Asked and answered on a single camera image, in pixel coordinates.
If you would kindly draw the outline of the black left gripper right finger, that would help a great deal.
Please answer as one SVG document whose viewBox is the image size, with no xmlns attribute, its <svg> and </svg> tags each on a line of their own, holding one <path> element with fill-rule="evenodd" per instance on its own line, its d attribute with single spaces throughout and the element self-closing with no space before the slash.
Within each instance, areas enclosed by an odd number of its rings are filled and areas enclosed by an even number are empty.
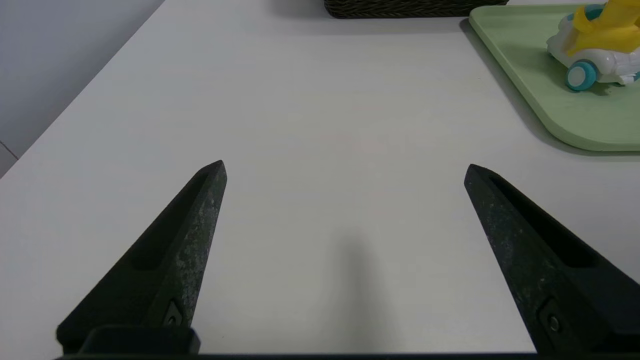
<svg viewBox="0 0 640 360">
<path fill-rule="evenodd" d="M 488 168 L 464 187 L 538 354 L 638 354 L 640 287 Z"/>
</svg>

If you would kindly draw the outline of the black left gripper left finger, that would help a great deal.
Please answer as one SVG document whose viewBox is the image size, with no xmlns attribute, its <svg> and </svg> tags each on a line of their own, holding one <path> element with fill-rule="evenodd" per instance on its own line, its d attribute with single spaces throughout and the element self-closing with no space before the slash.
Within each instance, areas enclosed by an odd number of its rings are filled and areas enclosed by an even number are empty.
<svg viewBox="0 0 640 360">
<path fill-rule="evenodd" d="M 55 332 L 64 354 L 197 354 L 192 329 L 226 191 L 199 169 Z"/>
</svg>

